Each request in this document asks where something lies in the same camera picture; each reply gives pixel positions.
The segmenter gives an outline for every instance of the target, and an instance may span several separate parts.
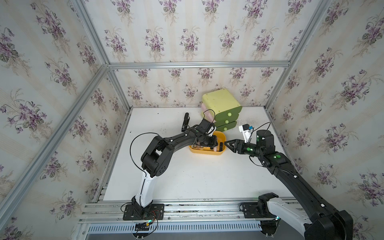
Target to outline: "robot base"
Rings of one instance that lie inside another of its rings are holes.
[[[144,208],[146,211],[146,214],[144,215],[144,218],[139,216],[139,214],[134,210],[132,204],[127,204],[124,210],[124,215],[122,217],[123,220],[150,220],[153,219],[152,214],[148,214],[148,212],[152,212],[155,210],[158,210],[155,212],[156,217],[158,220],[162,220],[164,216],[164,204],[150,204],[148,207]]]

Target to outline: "purple flower pattern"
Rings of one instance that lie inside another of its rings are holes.
[[[374,48],[374,43],[383,38],[384,33],[384,16],[382,15],[384,8],[381,12],[368,19],[368,23],[365,27],[366,33],[363,36],[358,38],[358,43],[353,47],[353,49],[357,48],[359,51],[354,57],[360,56],[362,57],[364,54],[368,53],[369,48]]]
[[[278,28],[271,28],[268,31],[266,29],[262,29],[262,35],[258,35],[253,43],[253,46],[257,48],[252,51],[252,57],[254,60],[260,60],[263,56],[266,56],[266,53],[269,51],[271,45],[273,44],[273,32],[277,31]]]
[[[334,0],[331,6],[327,9],[327,17],[321,24],[320,31],[323,31],[321,35],[326,35],[330,32],[330,28],[333,23],[341,16],[348,12],[348,0]]]
[[[155,102],[152,102],[151,100],[145,100],[144,107],[150,107],[150,108],[158,108],[159,105]]]
[[[128,26],[133,23],[133,17],[130,10],[131,2],[134,2],[134,0],[111,0],[111,3],[118,7],[118,15],[120,16],[121,21],[126,21]]]
[[[106,46],[112,48],[113,57],[117,58],[119,62],[125,62],[127,49],[125,48],[124,39],[119,35],[120,31],[120,28],[113,28],[112,31],[104,30],[104,33],[107,34],[104,40],[107,42]]]
[[[296,48],[296,45],[299,42],[300,36],[301,36],[302,33],[303,33],[303,31],[300,30],[299,33],[297,34],[297,36],[294,36],[291,39],[291,42],[288,45],[288,47],[291,47],[291,49],[285,53],[285,58],[289,59],[291,57],[291,55],[293,53],[293,50]]]
[[[81,42],[77,43],[77,48],[80,50],[79,55],[83,61],[83,63],[88,64],[88,69],[96,74],[99,69],[99,65],[96,63],[96,57],[94,55],[94,51],[90,45],[85,42],[86,36],[81,37]]]
[[[292,104],[288,104],[287,106],[284,106],[284,112],[281,116],[281,124],[285,124],[288,120],[293,120],[294,116],[293,107]]]
[[[97,130],[99,131],[99,135],[103,135],[106,139],[109,139],[111,137],[111,132],[107,126],[107,119],[97,121],[95,125]]]
[[[317,187],[322,185],[330,185],[333,189],[337,187],[338,179],[335,177],[336,171],[333,168],[333,164],[328,164],[327,166],[320,164],[319,172],[313,176],[315,182],[314,184]]]
[[[294,158],[293,161],[292,161],[293,165],[295,166],[295,169],[296,171],[298,172],[298,174],[302,175],[303,174],[303,170],[308,170],[307,169],[307,166],[305,164],[302,163],[302,160],[301,158]]]
[[[244,84],[243,88],[240,89],[240,99],[242,101],[245,101],[248,99],[249,95],[255,91],[254,86],[251,86],[250,84]]]
[[[4,169],[4,166],[0,165],[0,168],[1,168],[0,172],[2,172]],[[11,171],[9,174],[0,176],[0,201],[7,196],[7,194],[15,184],[15,180],[9,179],[12,176],[12,174],[13,174],[13,171]]]
[[[246,74],[246,68],[232,68],[229,72],[229,75],[231,75],[231,78],[229,79],[229,83],[232,85],[232,87],[237,86],[241,79],[244,78],[244,75]]]
[[[73,138],[79,136],[80,142],[85,144],[85,141],[89,142],[89,139],[91,138],[91,129],[87,129],[87,127],[88,124],[85,122],[85,118],[78,116],[78,119],[75,120],[69,132],[72,134]]]
[[[2,113],[13,115],[13,117],[7,118],[6,126],[14,126],[18,134],[26,128],[29,129],[30,138],[36,142],[40,142],[41,138],[48,139],[53,133],[53,128],[50,126],[52,121],[44,120],[47,115],[41,111],[40,104],[19,99],[22,94],[21,89],[16,90],[15,94],[12,94],[11,91],[12,104],[4,104],[0,107]]]
[[[359,174],[359,181],[347,183],[351,188],[347,191],[356,202],[366,207],[368,202],[372,207],[384,204],[384,174],[368,171]]]
[[[364,215],[357,217],[353,213],[351,213],[351,216],[353,218],[352,237],[358,240],[374,240],[374,237],[371,233],[373,227],[369,226],[367,223],[368,217]]]
[[[98,109],[103,112],[105,112],[107,106],[105,105],[106,101],[104,101],[104,96],[100,88],[97,88],[93,91],[93,95],[91,96],[91,100],[93,105],[97,105]]]
[[[246,0],[243,10],[248,13],[243,17],[242,26],[245,25],[245,31],[252,30],[257,22],[257,18],[263,16],[263,10],[266,8],[267,0]]]
[[[304,5],[311,1],[312,0],[288,0],[289,9],[288,13],[285,14],[285,22],[288,22],[287,26],[295,23]]]
[[[345,146],[348,145],[348,140],[358,139],[356,133],[353,131],[345,131],[346,126],[341,123],[339,126],[331,125],[330,129],[326,129],[325,131],[328,133],[326,137],[319,138],[319,146],[322,152],[327,152],[329,154],[330,150],[333,152],[337,152],[338,150],[344,150]]]
[[[179,100],[173,100],[172,107],[174,107],[174,108],[183,108],[183,107],[185,107],[185,103],[184,102],[180,102]]]
[[[1,34],[0,41],[0,60],[6,63],[4,67],[10,68],[12,67],[12,71],[14,74],[18,76],[18,68],[25,72],[27,76],[30,76],[30,69],[27,65],[29,60],[23,60],[24,54],[20,54],[16,49],[15,45],[12,43],[12,37],[15,35],[9,28],[4,28],[3,33]]]
[[[156,92],[162,101],[168,102],[169,93],[171,93],[172,90],[169,87],[165,86],[164,84],[158,84]]]
[[[17,220],[17,217],[12,217],[11,222],[14,223]],[[32,227],[25,228],[22,231],[18,229],[14,224],[7,225],[4,229],[4,239],[3,240],[29,240],[33,238]]]
[[[336,109],[344,108],[347,110],[348,103],[354,106],[358,100],[365,100],[372,80],[375,80],[376,83],[379,83],[379,81],[383,82],[383,79],[380,79],[378,74],[371,76],[367,76],[367,74],[367,71],[362,69],[357,76],[348,76],[348,80],[341,84],[344,90],[341,92],[337,91],[332,97],[334,99],[332,107],[335,106]]]
[[[189,100],[189,102],[192,102],[194,100],[195,94],[199,90],[197,87],[193,86],[192,84],[186,84],[185,88],[183,89],[183,92],[185,94],[185,98]]]
[[[61,20],[56,16],[52,10],[50,10],[43,2],[31,3],[32,9],[36,11],[36,22],[41,25],[43,34],[50,33],[52,35],[52,44],[55,45],[58,52],[60,49],[68,55],[70,47],[68,45],[69,40],[64,37],[66,31],[61,26]]]
[[[163,0],[160,1],[160,5],[163,5],[163,15],[165,16],[165,21],[169,20],[170,25],[176,22],[176,7],[177,1],[181,2],[181,0]]]
[[[108,164],[109,159],[111,158],[112,149],[108,148],[107,145],[104,147],[104,153],[101,155],[101,158],[104,160],[105,164]]]
[[[322,97],[321,94],[319,94],[319,91],[315,92],[312,96],[308,96],[307,104],[305,105],[303,112],[305,113],[303,118],[309,118],[312,113],[314,112],[321,112],[322,105],[325,105],[321,101]]]
[[[52,178],[52,182],[56,180],[60,182],[61,175],[67,176],[68,169],[66,164],[59,163],[59,160],[55,157],[57,154],[58,152],[55,152],[48,164],[45,165],[45,168],[40,175],[41,180],[46,179],[48,176],[49,178]]]
[[[289,145],[289,141],[290,141],[291,139],[289,138],[289,133],[288,133],[288,130],[287,130],[287,129],[285,129],[284,131],[281,131],[281,132],[279,133],[279,136],[280,136],[281,141],[282,141],[286,146]]]
[[[58,199],[58,201],[54,202],[53,204],[55,207],[50,210],[50,214],[55,215],[57,220],[62,220],[65,218],[65,216],[71,218],[76,215],[76,211],[80,209],[80,204],[78,203],[78,200],[75,201],[73,196],[73,191],[69,191],[68,193],[63,193],[63,196],[61,199]]]
[[[68,71],[69,65],[60,59],[58,61],[50,59],[49,63],[45,62],[45,66],[51,72],[51,81],[61,83],[65,91],[71,95],[72,93],[77,95],[76,83],[72,80]]]
[[[199,68],[199,71],[197,72],[198,75],[200,75],[199,83],[201,85],[207,86],[208,83],[210,83],[210,79],[212,79],[212,76],[214,74],[213,68]]]
[[[91,184],[87,186],[87,191],[85,191],[84,193],[89,197],[90,202],[96,200],[95,195],[99,187],[99,184],[100,184],[99,179],[96,178],[96,180],[93,180]]]
[[[181,35],[181,41],[180,45],[184,46],[182,56],[187,59],[187,61],[192,61],[193,57],[196,56],[197,51],[197,45],[200,43],[199,38],[196,35],[196,32],[200,28],[194,26],[190,30],[189,29],[183,29],[183,35]]]
[[[232,45],[236,40],[239,39],[240,36],[237,34],[237,31],[239,31],[239,29],[234,29],[231,25],[229,25],[228,28],[225,25],[223,28],[223,33],[218,36],[221,42],[221,53],[225,53],[224,56],[231,54]]]
[[[80,172],[89,171],[93,173],[97,171],[97,163],[92,159],[92,152],[85,150],[82,156],[77,156],[79,159],[76,161],[76,165],[80,166]]]
[[[295,139],[295,145],[294,148],[298,149],[301,146],[307,146],[309,147],[311,145],[312,139],[310,138],[311,131],[308,130],[308,128],[299,129],[299,132],[297,134],[298,136]]]
[[[140,81],[142,81],[144,84],[149,82],[148,72],[150,69],[135,69],[134,72],[137,73],[137,76]]]
[[[175,81],[175,83],[180,82],[181,71],[184,71],[184,68],[168,69],[168,72],[170,72],[170,77],[172,78],[172,81]]]
[[[205,21],[209,21],[209,25],[216,21],[216,11],[220,1],[224,0],[201,0],[201,3],[205,6]]]
[[[295,69],[293,73],[289,74],[288,76],[288,82],[285,86],[285,94],[288,94],[291,92],[292,88],[297,87],[301,81],[301,77],[299,77],[299,71]]]
[[[109,103],[111,104],[111,110],[115,111],[117,115],[120,115],[119,99],[117,97],[110,97]]]
[[[128,95],[128,97],[132,98],[132,100],[136,106],[141,105],[141,100],[143,99],[143,94],[139,90],[139,86],[128,87],[127,95]]]
[[[274,73],[278,69],[279,68],[269,68],[269,67],[268,68],[261,68],[262,75],[260,77],[260,80],[262,81],[262,83],[268,82],[272,73]]]
[[[116,134],[119,134],[119,132],[121,130],[121,126],[122,126],[122,124],[120,122],[117,122],[116,125],[114,126],[113,129],[115,129]]]
[[[163,37],[160,36],[160,31],[162,28],[155,27],[152,31],[151,29],[147,29],[146,32],[148,35],[145,36],[145,45],[151,47],[149,52],[149,57],[153,57],[154,61],[160,61],[161,57],[164,56],[161,52],[164,51],[164,40]]]
[[[334,65],[336,57],[340,57],[343,54],[340,50],[333,51],[332,48],[328,48],[326,53],[320,54],[319,58],[315,60],[316,67],[311,69],[309,72],[309,81],[312,81],[311,84],[318,82],[319,77],[324,78],[327,72],[331,72],[331,68]]]

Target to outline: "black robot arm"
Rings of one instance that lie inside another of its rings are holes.
[[[250,157],[257,157],[262,166],[276,176],[294,195],[301,204],[312,224],[304,224],[305,239],[352,239],[353,220],[345,211],[338,211],[333,205],[324,200],[301,176],[296,174],[296,170],[291,161],[281,152],[275,151],[273,134],[268,130],[258,130],[256,132],[256,144],[245,143],[244,140],[235,139],[224,144],[233,152],[247,154]],[[258,203],[258,210],[268,212],[266,202]]]

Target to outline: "black mounting plate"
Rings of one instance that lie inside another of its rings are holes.
[[[242,202],[241,208],[243,209],[245,218],[272,218],[275,215],[261,216],[257,210],[257,202]]]
[[[147,212],[158,210],[158,212],[155,212],[157,219],[158,220],[162,220],[163,219],[163,216],[164,216],[164,204],[152,204],[149,209],[145,208],[145,210]],[[126,207],[125,207],[124,215],[123,215],[122,219],[125,220],[125,221],[127,221],[127,220],[150,220],[150,219],[153,219],[153,215],[152,214],[148,214],[148,216],[146,218],[142,219],[136,212],[134,212],[133,205],[132,204],[127,204]]]

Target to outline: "green drawer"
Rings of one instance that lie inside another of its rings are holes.
[[[216,113],[215,120],[216,121],[229,120],[229,122],[235,121],[239,117],[239,113],[241,112],[242,108],[243,106],[238,106],[236,108],[228,109],[224,112]]]
[[[234,115],[232,115],[230,117],[227,117],[225,120],[220,120],[220,121],[216,120],[215,126],[216,127],[220,127],[222,125],[229,124],[229,123],[231,123],[233,121],[236,121],[238,117],[239,117],[239,114],[234,114]]]
[[[236,127],[236,124],[237,124],[236,121],[234,121],[234,122],[230,122],[230,123],[225,124],[225,125],[223,125],[223,126],[217,127],[217,128],[216,128],[216,131],[224,132],[224,131],[226,131],[226,130],[230,130],[230,129]]]

